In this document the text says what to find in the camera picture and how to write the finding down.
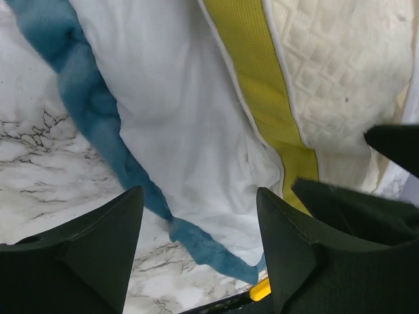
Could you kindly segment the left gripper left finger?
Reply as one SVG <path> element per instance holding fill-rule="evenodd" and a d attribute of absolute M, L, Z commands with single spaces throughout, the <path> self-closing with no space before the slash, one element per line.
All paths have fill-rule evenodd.
<path fill-rule="evenodd" d="M 122 313 L 143 189 L 53 229 L 1 244 L 2 313 Z"/>

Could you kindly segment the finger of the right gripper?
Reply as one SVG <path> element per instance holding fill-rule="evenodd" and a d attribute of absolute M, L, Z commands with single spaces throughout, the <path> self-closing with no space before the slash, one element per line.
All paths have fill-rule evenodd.
<path fill-rule="evenodd" d="M 369 129 L 364 138 L 379 153 L 418 178 L 418 124 L 384 124 Z"/>
<path fill-rule="evenodd" d="M 418 208 L 411 203 L 306 179 L 292 191 L 315 219 L 351 236 L 383 245 L 418 240 Z"/>

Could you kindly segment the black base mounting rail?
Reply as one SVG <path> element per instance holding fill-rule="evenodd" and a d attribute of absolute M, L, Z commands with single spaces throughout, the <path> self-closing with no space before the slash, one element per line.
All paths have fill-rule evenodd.
<path fill-rule="evenodd" d="M 269 314 L 274 312 L 272 296 L 269 294 L 259 301 L 253 301 L 249 292 L 201 305 L 181 314 Z"/>

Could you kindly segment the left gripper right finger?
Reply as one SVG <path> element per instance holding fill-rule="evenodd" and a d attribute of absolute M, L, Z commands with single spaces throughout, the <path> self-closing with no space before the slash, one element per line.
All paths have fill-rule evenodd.
<path fill-rule="evenodd" d="M 266 188 L 257 211 L 276 313 L 418 312 L 418 240 L 360 239 Z"/>

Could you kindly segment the white blue-trimmed pillowcase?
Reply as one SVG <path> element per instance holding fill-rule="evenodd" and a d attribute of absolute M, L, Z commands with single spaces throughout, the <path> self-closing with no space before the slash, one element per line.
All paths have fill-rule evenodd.
<path fill-rule="evenodd" d="M 254 284 L 280 169 L 197 1 L 2 1 L 1 118 L 58 107 L 193 260 Z"/>

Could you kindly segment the cream yellow-edged pillow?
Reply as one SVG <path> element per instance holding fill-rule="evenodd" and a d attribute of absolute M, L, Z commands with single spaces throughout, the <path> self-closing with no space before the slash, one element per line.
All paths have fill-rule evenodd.
<path fill-rule="evenodd" d="M 298 178 L 398 196 L 408 174 L 366 144 L 418 121 L 417 1 L 201 1 L 251 125 Z"/>

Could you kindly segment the yellow handled screwdriver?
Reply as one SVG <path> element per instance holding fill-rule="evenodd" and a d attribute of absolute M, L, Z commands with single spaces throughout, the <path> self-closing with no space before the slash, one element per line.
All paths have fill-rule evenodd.
<path fill-rule="evenodd" d="M 258 302 L 271 294 L 269 278 L 263 279 L 249 290 L 249 297 L 252 301 Z"/>

